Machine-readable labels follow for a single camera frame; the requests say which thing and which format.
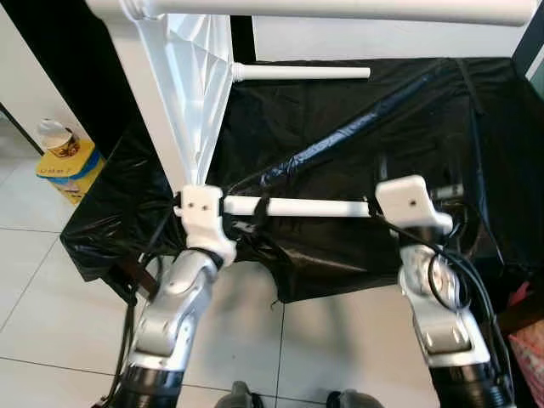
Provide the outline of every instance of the white plastic pipe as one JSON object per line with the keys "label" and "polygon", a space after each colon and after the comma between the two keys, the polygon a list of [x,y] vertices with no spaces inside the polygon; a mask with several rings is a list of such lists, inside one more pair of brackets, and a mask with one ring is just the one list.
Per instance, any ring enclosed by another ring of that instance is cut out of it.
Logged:
{"label": "white plastic pipe", "polygon": [[536,0],[124,0],[155,17],[165,13],[278,15],[444,21],[522,26]]}
{"label": "white plastic pipe", "polygon": [[251,79],[348,79],[368,78],[370,68],[344,66],[232,65],[235,82]]}
{"label": "white plastic pipe", "polygon": [[[233,215],[253,215],[259,200],[259,197],[229,195],[224,199],[224,211]],[[362,201],[287,198],[270,198],[267,214],[272,217],[369,217],[368,204]]]}

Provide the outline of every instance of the tiled floor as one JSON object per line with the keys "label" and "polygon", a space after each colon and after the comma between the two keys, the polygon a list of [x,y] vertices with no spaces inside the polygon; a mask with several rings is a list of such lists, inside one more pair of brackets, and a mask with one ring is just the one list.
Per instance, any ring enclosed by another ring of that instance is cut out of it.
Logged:
{"label": "tiled floor", "polygon": [[[37,155],[6,138],[0,132],[3,406],[89,407],[109,388],[124,305],[102,282],[83,283],[58,240],[73,207],[33,175]],[[222,271],[178,406],[212,408],[234,380],[263,394],[266,408],[319,408],[345,388],[387,408],[438,406],[397,288],[274,301],[260,265]]]}

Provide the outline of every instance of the black plastic sheet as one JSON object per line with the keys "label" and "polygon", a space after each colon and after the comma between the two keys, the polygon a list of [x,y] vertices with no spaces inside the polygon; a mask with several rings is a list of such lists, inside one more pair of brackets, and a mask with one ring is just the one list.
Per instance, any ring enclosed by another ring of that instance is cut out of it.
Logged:
{"label": "black plastic sheet", "polygon": [[[471,214],[470,255],[502,279],[542,271],[544,104],[510,59],[319,64],[370,66],[372,76],[235,84],[209,184],[322,200],[371,199],[379,181],[410,174],[431,190],[462,184],[454,204]],[[61,237],[84,279],[111,284],[112,265],[145,248],[172,196],[149,136],[130,130]],[[268,218],[239,240],[237,260],[265,264],[283,302],[395,283],[400,265],[371,219]],[[172,217],[153,252],[183,244]]]}

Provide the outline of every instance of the robotic arm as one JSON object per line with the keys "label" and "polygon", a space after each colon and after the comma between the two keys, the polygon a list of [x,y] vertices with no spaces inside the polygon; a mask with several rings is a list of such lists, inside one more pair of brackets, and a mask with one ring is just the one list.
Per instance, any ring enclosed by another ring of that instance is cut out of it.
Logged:
{"label": "robotic arm", "polygon": [[[175,212],[187,232],[188,249],[162,278],[159,292],[145,309],[120,386],[104,405],[176,406],[196,325],[211,301],[213,282],[218,271],[235,259],[235,243],[223,231],[223,208],[247,212],[245,206],[227,202],[229,198],[224,201],[221,190],[212,186],[184,188],[182,207]],[[509,378],[493,364],[495,356],[478,323],[462,305],[462,280],[441,256],[447,254],[434,244],[451,231],[451,217],[434,210],[419,176],[379,184],[377,199],[387,219],[384,223],[404,232],[399,237],[403,263],[399,284],[410,301],[415,333],[441,408],[513,408]],[[247,204],[247,198],[240,202]],[[335,205],[337,211],[328,211],[327,216],[368,216],[366,203]],[[269,215],[284,212],[278,201],[274,209],[269,207]]]}

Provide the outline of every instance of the yellow box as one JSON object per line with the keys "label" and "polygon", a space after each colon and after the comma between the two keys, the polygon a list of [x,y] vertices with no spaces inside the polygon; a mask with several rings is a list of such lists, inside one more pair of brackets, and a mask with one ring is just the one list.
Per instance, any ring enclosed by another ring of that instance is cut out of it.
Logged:
{"label": "yellow box", "polygon": [[49,180],[74,205],[91,188],[105,163],[91,140],[82,139],[79,143],[80,149],[74,156],[60,158],[46,151],[36,168],[39,178]]}

